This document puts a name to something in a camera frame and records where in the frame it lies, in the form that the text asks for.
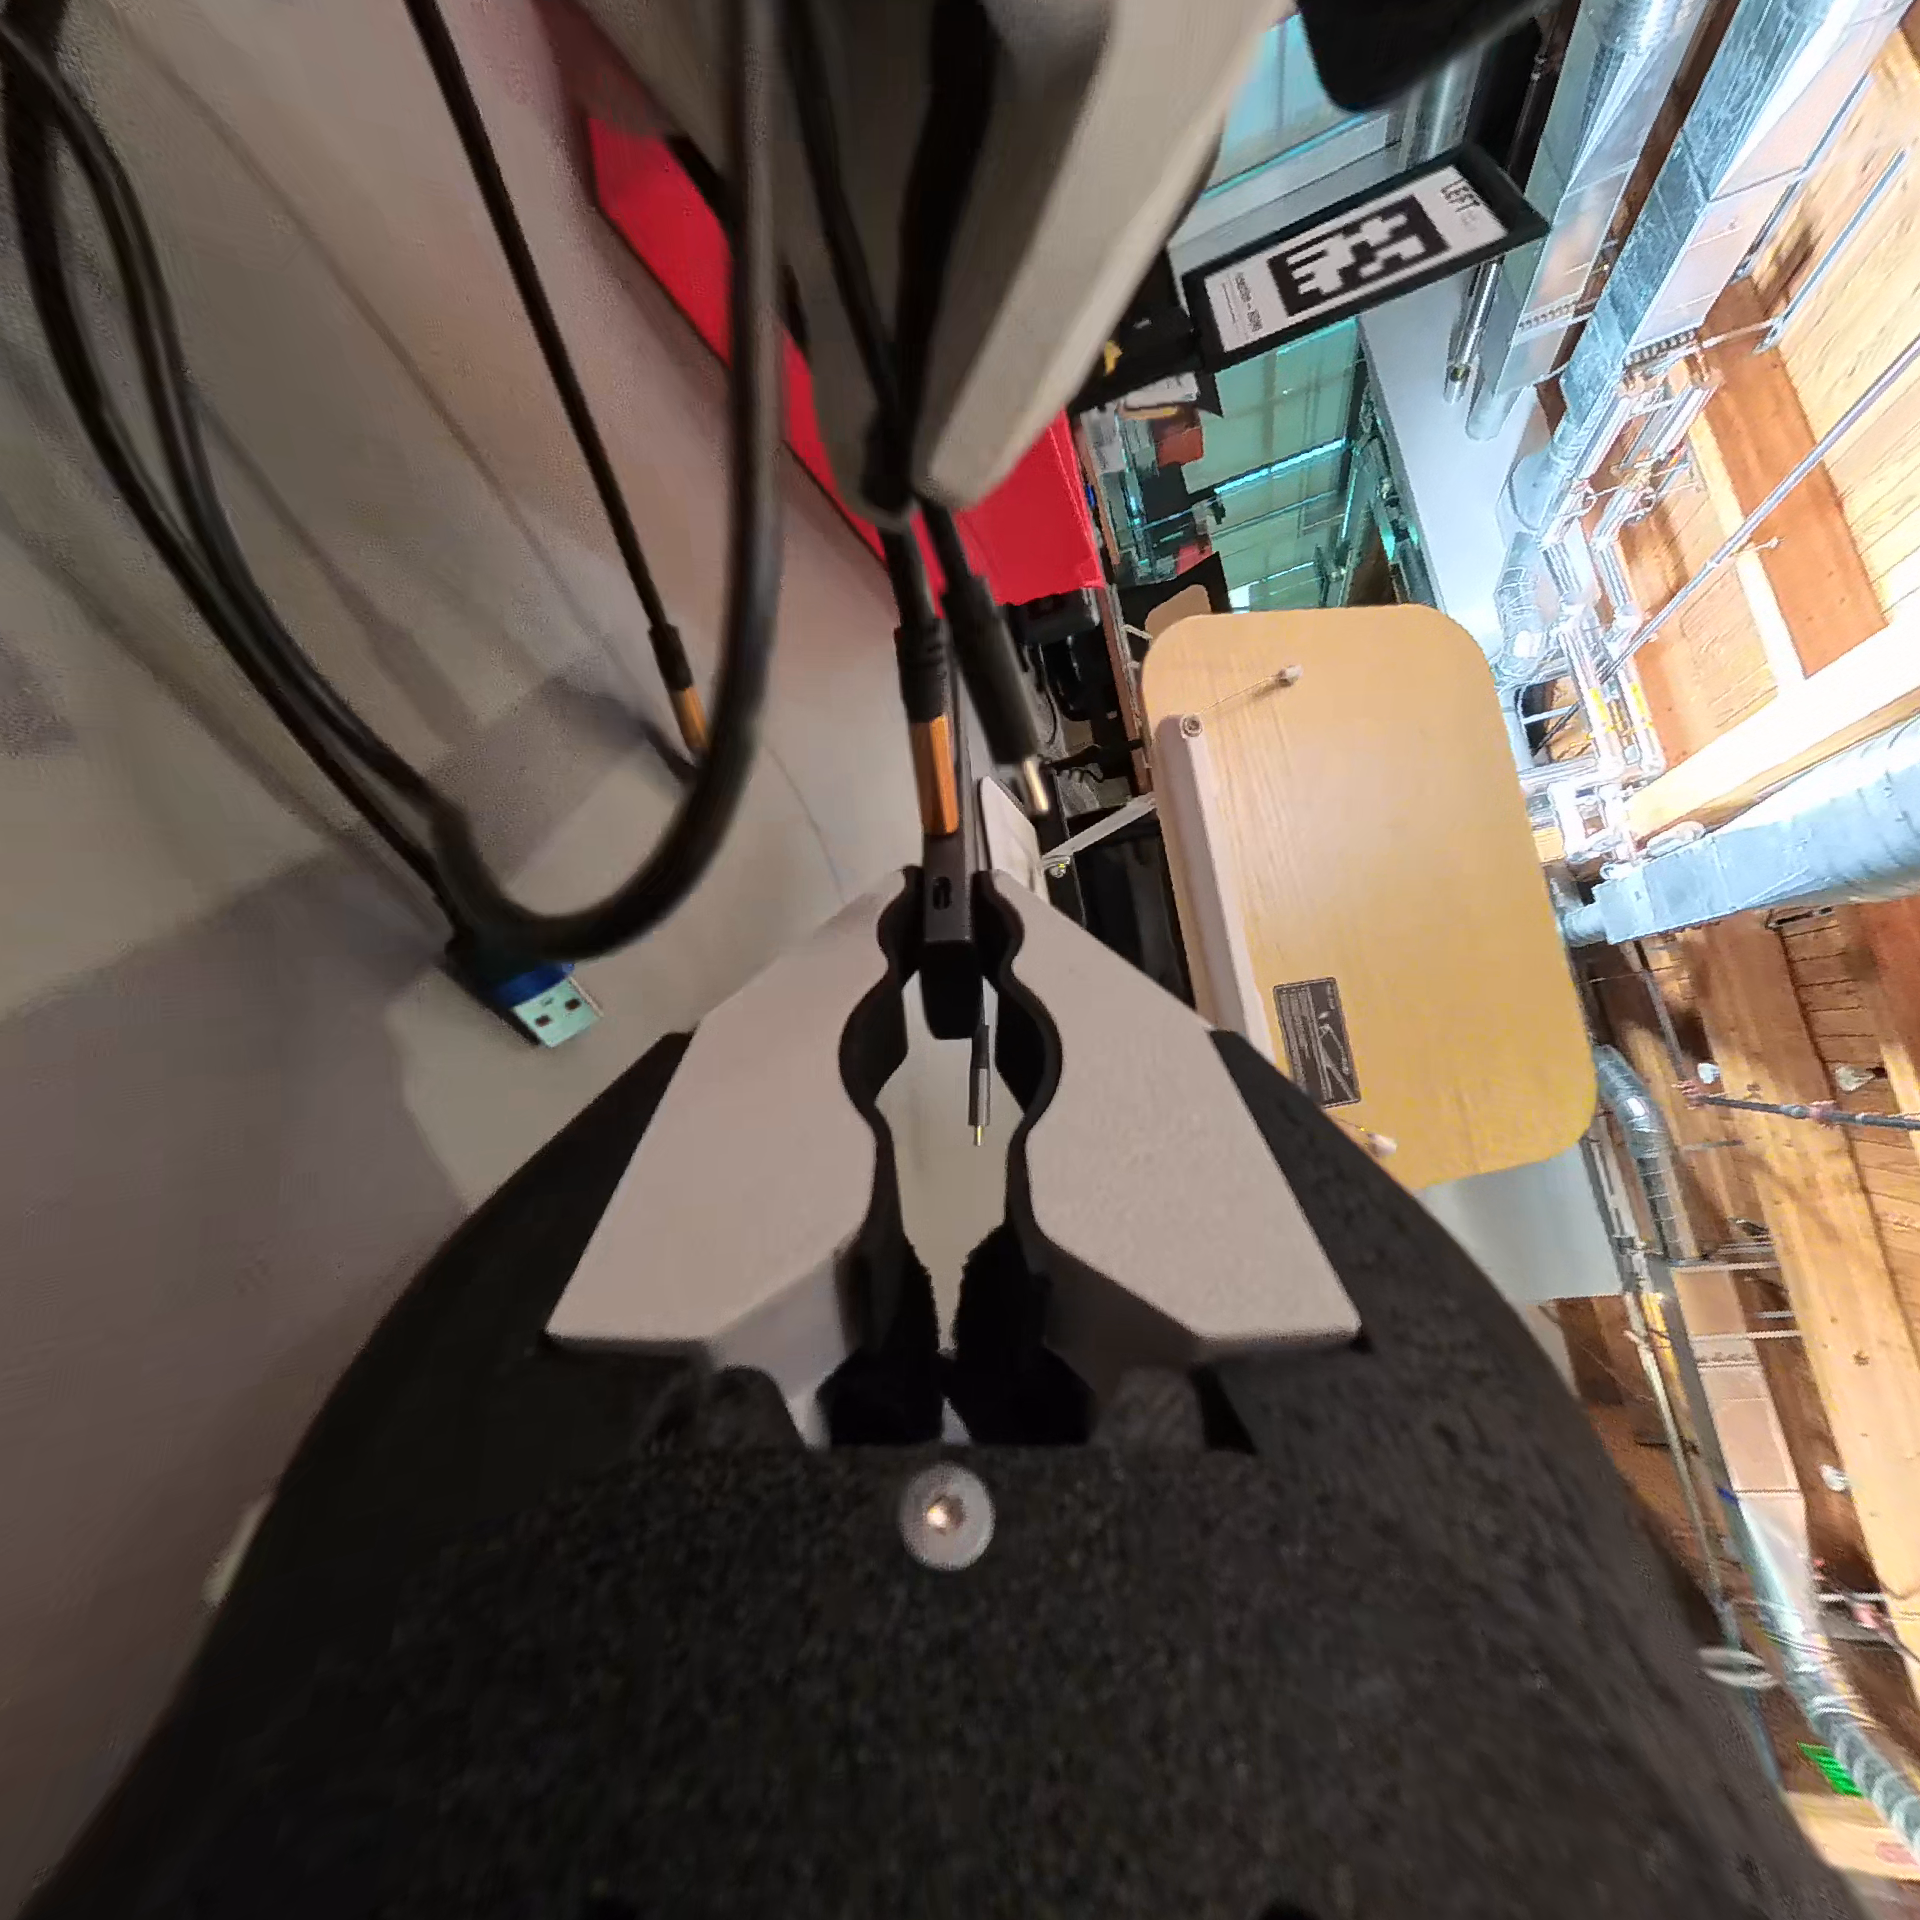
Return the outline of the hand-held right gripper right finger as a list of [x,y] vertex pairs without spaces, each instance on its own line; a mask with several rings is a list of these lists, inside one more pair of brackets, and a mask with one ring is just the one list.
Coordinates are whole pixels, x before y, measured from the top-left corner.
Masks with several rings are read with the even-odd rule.
[[1230,1033],[1009,875],[974,890],[1016,1110],[1004,1212],[948,1351],[982,1445],[1075,1445],[1130,1380],[1352,1344],[1361,1312],[1267,1139]]

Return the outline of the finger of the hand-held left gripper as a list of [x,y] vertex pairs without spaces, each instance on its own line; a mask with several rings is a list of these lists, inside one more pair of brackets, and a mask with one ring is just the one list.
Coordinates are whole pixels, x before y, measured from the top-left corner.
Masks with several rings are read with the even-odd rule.
[[1207,184],[1294,11],[1262,2],[940,4],[903,204],[908,481],[970,508],[1093,368]]
[[[730,4],[588,2],[588,156],[599,204],[723,363],[733,361]],[[773,58],[787,437],[842,500],[867,495],[867,370],[830,266],[784,48]]]

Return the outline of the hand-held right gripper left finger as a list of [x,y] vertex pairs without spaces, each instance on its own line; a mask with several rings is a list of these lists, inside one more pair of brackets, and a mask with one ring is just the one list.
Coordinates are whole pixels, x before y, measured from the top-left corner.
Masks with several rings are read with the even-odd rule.
[[908,1053],[920,907],[923,871],[889,875],[696,1025],[551,1341],[763,1373],[808,1438],[940,1432],[939,1302],[880,1108]]

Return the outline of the black cable blue plug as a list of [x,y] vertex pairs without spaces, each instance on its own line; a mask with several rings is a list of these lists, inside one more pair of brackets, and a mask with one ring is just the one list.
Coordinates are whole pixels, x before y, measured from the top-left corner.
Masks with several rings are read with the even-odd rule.
[[[103,126],[63,69],[67,4],[4,4],[4,165],[37,319],[86,442],[204,627],[348,811],[445,917],[445,972],[523,1040],[555,1048],[597,1020],[581,962],[633,947],[694,891],[756,766],[782,578],[782,262],[770,119],[781,7],[733,4],[730,542],[705,756],[655,852],[585,907],[536,912],[488,867],[468,811],[372,727],[289,630],[220,491],[153,226]],[[56,180],[65,147],[108,241],[138,385],[167,479],[114,400],[82,318]]]

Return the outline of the red plastic bin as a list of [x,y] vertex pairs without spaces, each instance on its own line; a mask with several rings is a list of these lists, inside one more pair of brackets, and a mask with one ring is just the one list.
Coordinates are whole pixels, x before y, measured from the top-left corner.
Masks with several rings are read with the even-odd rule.
[[[588,119],[594,200],[675,309],[729,368],[733,253],[725,227],[673,143],[600,118]],[[840,519],[874,554],[878,529],[837,485],[805,348],[782,352],[782,442]],[[996,600],[1016,608],[1098,585],[1097,528],[1067,414],[1059,414],[981,503],[956,514],[973,567]]]

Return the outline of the black cable orange plug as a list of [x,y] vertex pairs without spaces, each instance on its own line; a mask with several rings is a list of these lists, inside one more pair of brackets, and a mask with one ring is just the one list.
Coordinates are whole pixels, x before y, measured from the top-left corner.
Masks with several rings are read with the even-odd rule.
[[919,531],[920,500],[898,484],[898,501],[876,519],[878,551],[895,603],[895,667],[908,730],[919,817],[928,840],[961,830],[952,717],[952,640]]

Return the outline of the wooden laptop stand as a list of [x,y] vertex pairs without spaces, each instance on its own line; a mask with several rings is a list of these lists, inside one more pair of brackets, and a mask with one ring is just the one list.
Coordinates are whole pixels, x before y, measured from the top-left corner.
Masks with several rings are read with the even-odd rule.
[[1193,614],[1141,708],[1199,1015],[1419,1208],[1570,1152],[1596,1068],[1475,635],[1419,603]]

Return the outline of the black device green display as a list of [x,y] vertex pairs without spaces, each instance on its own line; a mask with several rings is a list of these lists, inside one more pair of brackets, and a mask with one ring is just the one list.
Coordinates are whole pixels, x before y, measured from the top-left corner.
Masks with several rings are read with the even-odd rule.
[[1009,620],[1022,660],[1065,717],[1093,723],[1119,711],[1097,589],[1075,587],[1013,603]]

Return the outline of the silver ventilation duct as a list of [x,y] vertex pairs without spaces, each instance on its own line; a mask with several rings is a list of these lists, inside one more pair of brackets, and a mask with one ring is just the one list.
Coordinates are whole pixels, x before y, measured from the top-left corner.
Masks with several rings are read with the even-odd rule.
[[1624,945],[1772,907],[1918,891],[1917,731],[1897,727],[1805,772],[1736,819],[1604,879],[1558,912],[1569,947]]

